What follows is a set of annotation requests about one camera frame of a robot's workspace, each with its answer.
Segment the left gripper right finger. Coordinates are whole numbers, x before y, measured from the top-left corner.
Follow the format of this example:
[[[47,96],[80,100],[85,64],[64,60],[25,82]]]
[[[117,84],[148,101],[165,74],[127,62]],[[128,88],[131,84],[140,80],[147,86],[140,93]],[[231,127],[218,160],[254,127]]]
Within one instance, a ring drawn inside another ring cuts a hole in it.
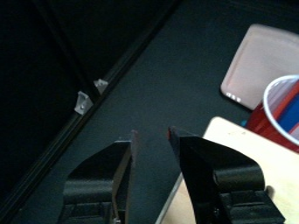
[[[168,129],[196,224],[284,224],[258,162],[239,151]]]

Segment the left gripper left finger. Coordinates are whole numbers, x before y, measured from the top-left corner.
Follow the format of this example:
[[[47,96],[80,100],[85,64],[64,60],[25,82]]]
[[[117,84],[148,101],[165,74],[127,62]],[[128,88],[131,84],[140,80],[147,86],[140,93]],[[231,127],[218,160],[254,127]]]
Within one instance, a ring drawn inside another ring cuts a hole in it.
[[[137,132],[116,140],[69,173],[57,224],[128,224]]]

